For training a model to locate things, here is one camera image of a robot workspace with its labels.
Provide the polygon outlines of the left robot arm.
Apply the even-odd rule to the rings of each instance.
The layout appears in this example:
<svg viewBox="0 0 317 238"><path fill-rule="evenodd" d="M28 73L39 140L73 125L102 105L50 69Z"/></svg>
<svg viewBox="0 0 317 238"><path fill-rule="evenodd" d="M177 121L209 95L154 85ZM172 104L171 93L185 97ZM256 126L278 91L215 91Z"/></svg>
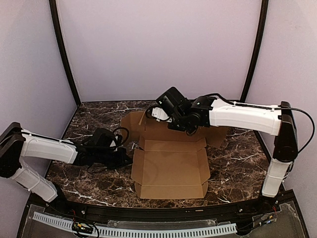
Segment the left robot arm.
<svg viewBox="0 0 317 238"><path fill-rule="evenodd" d="M125 135L118 133L124 130ZM45 179L26 162L38 158L75 166L103 164L115 170L132 164L123 145L129 139L125 127L108 130L97 128L82 141L64 140L38 135L12 122L0 136L0 176L16 181L27 191L51 203L65 196L60 187Z"/></svg>

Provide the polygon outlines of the brown cardboard box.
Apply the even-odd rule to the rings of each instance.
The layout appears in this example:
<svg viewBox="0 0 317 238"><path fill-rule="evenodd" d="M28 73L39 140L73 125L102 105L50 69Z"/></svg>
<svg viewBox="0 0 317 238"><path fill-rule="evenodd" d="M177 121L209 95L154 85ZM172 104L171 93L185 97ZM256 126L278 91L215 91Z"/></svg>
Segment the brown cardboard box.
<svg viewBox="0 0 317 238"><path fill-rule="evenodd" d="M130 112L121 119L129 130L128 141L137 141L131 179L141 199L204 198L210 168L206 147L219 148L227 127L200 127L188 136L168 129L167 122L148 119L143 111Z"/></svg>

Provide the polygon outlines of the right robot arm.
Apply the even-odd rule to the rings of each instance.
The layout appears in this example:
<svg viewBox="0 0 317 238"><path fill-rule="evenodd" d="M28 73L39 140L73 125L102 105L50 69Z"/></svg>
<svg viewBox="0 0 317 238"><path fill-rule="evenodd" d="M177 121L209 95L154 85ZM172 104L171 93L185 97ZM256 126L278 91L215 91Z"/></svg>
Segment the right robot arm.
<svg viewBox="0 0 317 238"><path fill-rule="evenodd" d="M290 167L302 151L298 147L293 108L288 102L279 105L256 105L227 100L219 93L185 98L175 87L169 88L156 100L150 110L157 121L168 122L168 128L194 134L199 127L235 127L264 132L275 137L274 151L262 185L262 196L278 194Z"/></svg>

